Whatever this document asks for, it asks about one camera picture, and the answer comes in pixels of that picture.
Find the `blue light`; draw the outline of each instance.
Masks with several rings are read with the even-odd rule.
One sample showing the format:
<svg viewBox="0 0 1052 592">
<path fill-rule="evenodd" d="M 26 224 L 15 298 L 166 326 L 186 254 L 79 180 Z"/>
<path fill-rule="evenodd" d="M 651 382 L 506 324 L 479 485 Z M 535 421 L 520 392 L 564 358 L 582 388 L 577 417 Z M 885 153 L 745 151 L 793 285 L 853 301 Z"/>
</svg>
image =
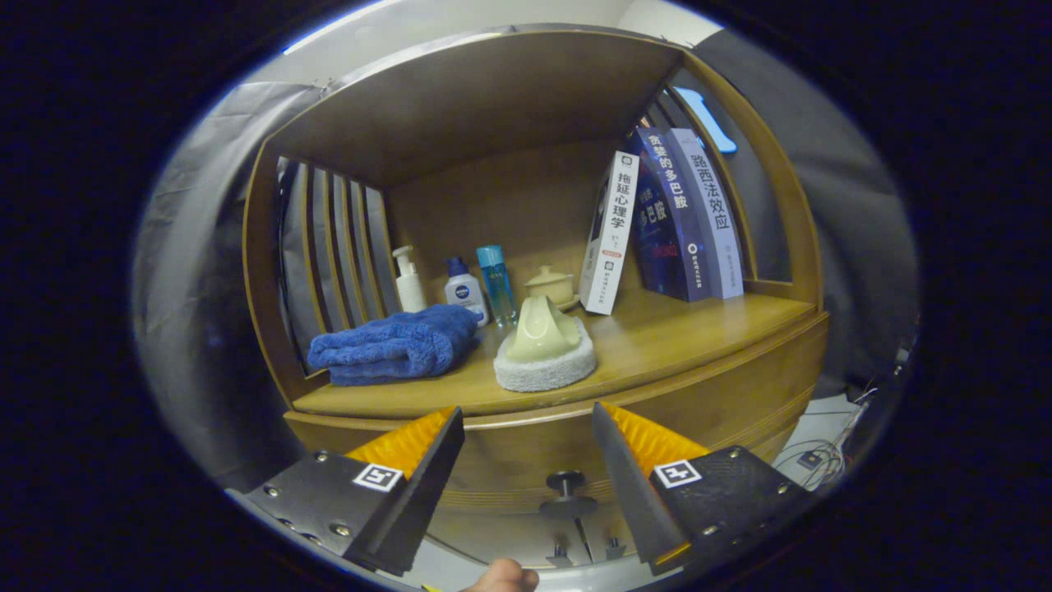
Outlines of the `blue light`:
<svg viewBox="0 0 1052 592">
<path fill-rule="evenodd" d="M 683 100 L 690 106 L 690 109 L 694 111 L 697 119 L 702 120 L 702 125 L 708 129 L 709 135 L 712 136 L 712 141 L 715 142 L 716 148 L 724 152 L 732 152 L 737 150 L 737 144 L 733 140 L 727 137 L 727 134 L 723 132 L 720 128 L 720 124 L 716 120 L 712 118 L 712 114 L 705 106 L 705 99 L 702 97 L 701 93 L 696 90 L 691 90 L 690 88 L 681 88 L 680 86 L 673 86 L 676 93 L 683 97 Z"/>
</svg>

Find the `wooden cabinet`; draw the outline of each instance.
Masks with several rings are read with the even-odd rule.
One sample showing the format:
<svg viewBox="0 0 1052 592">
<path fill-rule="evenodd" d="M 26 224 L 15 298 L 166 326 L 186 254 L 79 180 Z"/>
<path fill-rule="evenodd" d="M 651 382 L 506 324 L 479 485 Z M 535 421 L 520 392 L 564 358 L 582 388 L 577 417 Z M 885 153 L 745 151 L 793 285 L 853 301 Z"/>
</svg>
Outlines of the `wooden cabinet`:
<svg viewBox="0 0 1052 592">
<path fill-rule="evenodd" d="M 629 257 L 611 317 L 571 313 L 594 343 L 599 367 L 588 379 L 543 393 L 504 391 L 492 359 L 507 332 L 492 325 L 462 365 L 438 379 L 339 388 L 328 384 L 327 372 L 300 366 L 282 321 L 274 257 L 280 157 L 382 191 L 381 227 L 389 236 L 375 242 L 416 245 L 431 302 L 442 302 L 442 261 L 472 259 L 474 247 L 488 243 L 503 246 L 513 287 L 521 289 L 540 264 L 580 271 L 596 185 L 612 150 L 683 69 L 711 88 L 760 158 L 785 225 L 792 281 L 756 278 L 741 196 L 715 152 L 741 230 L 746 294 L 682 303 L 643 289 Z M 711 145 L 696 119 L 694 126 Z M 328 208 L 335 197 L 322 199 Z M 305 265 L 320 329 L 337 331 L 349 328 L 353 315 L 326 314 L 318 295 L 318 258 L 339 257 L 332 224 L 325 227 L 327 249 L 307 243 L 318 237 L 305 228 Z M 549 567 L 545 557 L 555 542 L 571 560 L 587 560 L 572 524 L 537 513 L 553 493 L 545 477 L 563 470 L 582 471 L 587 484 L 580 492 L 600 502 L 585 522 L 589 537 L 599 538 L 591 540 L 596 560 L 609 536 L 633 551 L 592 438 L 596 401 L 706 447 L 742 445 L 771 461 L 807 406 L 825 351 L 817 239 L 806 196 L 774 137 L 707 65 L 681 47 L 628 34 L 494 35 L 363 75 L 266 139 L 244 232 L 252 320 L 294 432 L 308 448 L 344 452 L 436 409 L 462 407 L 466 442 L 429 535 L 484 562 L 510 555 Z M 358 265 L 390 265 L 389 252 Z M 332 277 L 341 284 L 330 291 L 340 294 L 340 307 L 362 289 L 378 289 L 375 280 Z"/>
</svg>

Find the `blue cap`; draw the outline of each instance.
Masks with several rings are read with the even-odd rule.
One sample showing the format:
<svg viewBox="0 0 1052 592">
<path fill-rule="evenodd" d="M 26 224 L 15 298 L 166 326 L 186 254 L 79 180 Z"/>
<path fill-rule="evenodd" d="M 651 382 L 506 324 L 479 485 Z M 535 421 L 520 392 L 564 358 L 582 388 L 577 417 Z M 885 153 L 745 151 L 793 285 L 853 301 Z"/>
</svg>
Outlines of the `blue cap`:
<svg viewBox="0 0 1052 592">
<path fill-rule="evenodd" d="M 461 259 L 460 257 L 447 259 L 446 264 L 449 265 L 449 277 L 464 274 L 467 272 L 467 265 L 464 263 L 464 259 Z"/>
<path fill-rule="evenodd" d="M 489 244 L 474 249 L 479 253 L 479 266 L 491 267 L 504 262 L 504 252 L 500 244 Z"/>
</svg>

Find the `book spine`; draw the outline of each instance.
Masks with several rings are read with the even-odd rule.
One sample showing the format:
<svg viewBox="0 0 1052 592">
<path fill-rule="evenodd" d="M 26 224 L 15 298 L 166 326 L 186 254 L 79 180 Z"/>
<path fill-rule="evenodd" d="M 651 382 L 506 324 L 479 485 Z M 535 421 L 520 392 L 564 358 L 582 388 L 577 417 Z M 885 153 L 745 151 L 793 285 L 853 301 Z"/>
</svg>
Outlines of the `book spine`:
<svg viewBox="0 0 1052 592">
<path fill-rule="evenodd" d="M 643 144 L 654 164 L 654 173 L 659 177 L 662 190 L 668 196 L 668 215 L 675 222 L 680 242 L 680 258 L 687 283 L 687 301 L 694 302 L 708 299 L 712 294 L 711 280 L 705 253 L 702 252 L 704 240 L 699 216 L 694 212 L 685 190 L 686 178 L 683 170 L 672 161 L 672 155 L 666 145 L 665 138 L 656 129 L 640 129 Z"/>
<path fill-rule="evenodd" d="M 712 292 L 720 299 L 733 299 L 744 293 L 733 212 L 712 162 L 694 131 L 674 128 L 669 130 L 669 138 L 675 160 L 686 171 L 690 193 L 697 206 L 699 222 L 706 241 L 706 260 L 711 270 Z"/>
<path fill-rule="evenodd" d="M 615 151 L 610 165 L 610 187 L 606 196 L 606 219 L 600 241 L 596 273 L 601 273 L 599 299 L 594 312 L 610 314 L 621 282 L 621 272 L 628 252 L 628 234 L 632 228 L 632 209 L 635 205 L 635 187 L 639 178 L 639 157 Z"/>
<path fill-rule="evenodd" d="M 632 209 L 639 179 L 639 157 L 615 151 L 596 198 L 580 294 L 585 310 L 610 314 L 621 281 L 632 227 Z"/>
</svg>

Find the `human hand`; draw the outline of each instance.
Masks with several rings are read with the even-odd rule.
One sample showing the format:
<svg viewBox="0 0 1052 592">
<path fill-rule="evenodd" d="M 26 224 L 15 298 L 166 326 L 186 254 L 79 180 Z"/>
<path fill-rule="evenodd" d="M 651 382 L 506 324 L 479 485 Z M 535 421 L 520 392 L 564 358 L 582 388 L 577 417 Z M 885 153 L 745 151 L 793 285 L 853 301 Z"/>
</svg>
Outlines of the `human hand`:
<svg viewBox="0 0 1052 592">
<path fill-rule="evenodd" d="M 479 581 L 461 592 L 533 592 L 541 578 L 514 559 L 497 559 Z"/>
</svg>

